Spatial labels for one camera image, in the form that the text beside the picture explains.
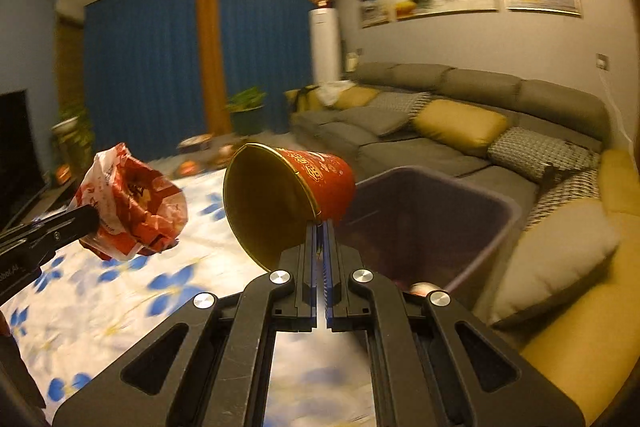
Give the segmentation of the black television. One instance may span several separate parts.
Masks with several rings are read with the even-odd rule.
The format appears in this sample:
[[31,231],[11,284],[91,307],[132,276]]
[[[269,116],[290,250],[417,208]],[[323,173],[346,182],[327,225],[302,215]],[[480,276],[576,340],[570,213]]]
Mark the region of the black television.
[[32,139],[26,90],[1,95],[0,161],[1,230],[4,230],[12,227],[46,187]]

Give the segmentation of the plant on wooden stand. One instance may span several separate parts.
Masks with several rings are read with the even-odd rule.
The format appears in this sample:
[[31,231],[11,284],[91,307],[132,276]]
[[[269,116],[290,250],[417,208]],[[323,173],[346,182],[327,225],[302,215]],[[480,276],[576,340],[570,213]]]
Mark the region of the plant on wooden stand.
[[54,159],[59,166],[70,168],[73,179],[81,181],[93,163],[96,144],[88,108],[85,105],[64,107],[60,122],[51,128],[51,132]]

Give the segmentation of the beige cushion near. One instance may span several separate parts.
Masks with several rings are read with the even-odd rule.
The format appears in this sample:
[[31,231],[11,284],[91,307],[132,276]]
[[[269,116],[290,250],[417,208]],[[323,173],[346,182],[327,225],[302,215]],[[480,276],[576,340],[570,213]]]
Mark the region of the beige cushion near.
[[578,199],[554,210],[518,242],[491,305],[497,329],[572,303],[602,277],[620,245],[604,206]]

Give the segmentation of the floral blue white tablecloth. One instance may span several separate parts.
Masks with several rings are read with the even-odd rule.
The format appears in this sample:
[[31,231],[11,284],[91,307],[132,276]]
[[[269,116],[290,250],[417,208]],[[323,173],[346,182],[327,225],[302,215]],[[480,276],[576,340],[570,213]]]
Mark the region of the floral blue white tablecloth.
[[[221,171],[178,181],[189,221],[175,248],[120,262],[70,244],[2,306],[47,419],[190,298],[238,293],[264,272],[231,232],[222,181]],[[278,335],[265,423],[374,425],[369,363],[356,338],[323,325]]]

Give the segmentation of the yellow cushion middle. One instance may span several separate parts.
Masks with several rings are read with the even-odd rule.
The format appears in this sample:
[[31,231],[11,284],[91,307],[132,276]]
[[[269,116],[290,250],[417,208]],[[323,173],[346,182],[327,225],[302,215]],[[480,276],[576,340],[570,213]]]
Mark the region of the yellow cushion middle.
[[465,155],[485,157],[510,124],[506,116],[492,110],[439,98],[416,115],[413,126],[425,138]]

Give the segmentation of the yellow cushion far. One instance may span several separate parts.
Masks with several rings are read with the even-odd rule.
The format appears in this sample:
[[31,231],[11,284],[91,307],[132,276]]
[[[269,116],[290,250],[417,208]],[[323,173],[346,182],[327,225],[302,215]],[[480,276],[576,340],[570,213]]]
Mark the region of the yellow cushion far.
[[346,110],[350,108],[366,106],[370,102],[372,102],[380,93],[380,90],[376,90],[373,88],[361,86],[351,87],[340,93],[332,107],[337,110]]

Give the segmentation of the patterned cushion near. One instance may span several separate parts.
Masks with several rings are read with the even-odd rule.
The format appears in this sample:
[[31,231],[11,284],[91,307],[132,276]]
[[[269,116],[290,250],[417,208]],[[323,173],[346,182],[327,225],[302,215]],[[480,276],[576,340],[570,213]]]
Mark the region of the patterned cushion near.
[[489,160],[530,181],[540,182],[544,170],[582,171],[597,168],[600,154],[573,142],[512,127],[488,147]]

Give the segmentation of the red snack bag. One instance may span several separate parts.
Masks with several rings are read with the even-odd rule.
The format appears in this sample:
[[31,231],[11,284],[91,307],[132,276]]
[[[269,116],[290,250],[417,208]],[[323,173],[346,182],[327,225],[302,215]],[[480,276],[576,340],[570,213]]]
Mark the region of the red snack bag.
[[152,256],[178,244],[188,223],[186,196],[158,170],[119,143],[94,155],[70,203],[91,206],[99,226],[79,239],[102,260]]

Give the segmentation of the blue curtain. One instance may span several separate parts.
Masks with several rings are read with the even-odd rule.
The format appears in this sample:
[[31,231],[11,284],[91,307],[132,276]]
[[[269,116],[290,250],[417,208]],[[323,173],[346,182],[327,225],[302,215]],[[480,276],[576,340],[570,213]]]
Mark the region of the blue curtain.
[[98,0],[86,7],[84,83],[96,149],[134,156],[232,130],[227,104],[265,92],[262,124],[288,131],[286,92],[312,81],[309,0]]

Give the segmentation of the red gold paper cup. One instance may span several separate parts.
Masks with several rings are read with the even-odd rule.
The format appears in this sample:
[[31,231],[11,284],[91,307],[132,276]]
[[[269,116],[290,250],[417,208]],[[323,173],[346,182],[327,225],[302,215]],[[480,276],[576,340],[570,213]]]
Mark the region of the red gold paper cup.
[[235,238],[266,271],[305,242],[309,225],[340,221],[355,193],[355,175],[342,158],[253,142],[233,155],[222,187]]

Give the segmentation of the white cloth on sofa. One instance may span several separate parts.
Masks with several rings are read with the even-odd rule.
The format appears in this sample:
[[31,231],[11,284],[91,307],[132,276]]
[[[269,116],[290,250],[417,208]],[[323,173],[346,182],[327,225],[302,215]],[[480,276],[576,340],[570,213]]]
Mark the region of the white cloth on sofa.
[[317,98],[323,106],[331,107],[344,91],[352,87],[355,87],[355,83],[350,80],[332,80],[320,83],[314,92],[317,93]]

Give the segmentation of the grey cushion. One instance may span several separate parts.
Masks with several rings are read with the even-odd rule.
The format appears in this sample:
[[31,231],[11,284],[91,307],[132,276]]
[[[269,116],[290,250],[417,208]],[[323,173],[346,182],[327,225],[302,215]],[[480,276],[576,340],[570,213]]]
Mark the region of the grey cushion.
[[405,128],[409,122],[409,116],[406,113],[369,106],[342,110],[337,118],[341,122],[367,130],[378,138],[394,134]]

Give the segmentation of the box on coffee table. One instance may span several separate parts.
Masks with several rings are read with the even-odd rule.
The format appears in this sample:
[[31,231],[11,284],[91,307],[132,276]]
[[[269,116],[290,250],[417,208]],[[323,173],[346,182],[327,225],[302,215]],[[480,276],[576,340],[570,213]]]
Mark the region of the box on coffee table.
[[201,150],[209,150],[212,146],[213,135],[210,133],[198,134],[190,136],[182,140],[177,150],[180,154],[192,154],[201,152]]

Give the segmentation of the patterned cushion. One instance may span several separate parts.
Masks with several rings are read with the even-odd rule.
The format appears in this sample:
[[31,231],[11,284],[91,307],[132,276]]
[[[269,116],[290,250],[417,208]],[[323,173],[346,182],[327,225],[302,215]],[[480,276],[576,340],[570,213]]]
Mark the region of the patterned cushion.
[[600,154],[573,142],[512,127],[488,147],[489,160],[530,181],[540,182],[544,170],[582,171],[597,168]]
[[381,92],[369,104],[369,107],[392,110],[406,114],[409,118],[418,115],[428,103],[432,95],[428,92]]

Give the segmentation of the white standing air conditioner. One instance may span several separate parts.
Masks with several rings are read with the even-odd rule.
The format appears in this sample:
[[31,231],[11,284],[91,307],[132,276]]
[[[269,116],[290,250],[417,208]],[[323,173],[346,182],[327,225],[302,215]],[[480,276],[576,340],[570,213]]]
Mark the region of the white standing air conditioner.
[[341,40],[337,10],[317,8],[309,12],[311,63],[319,86],[341,78]]

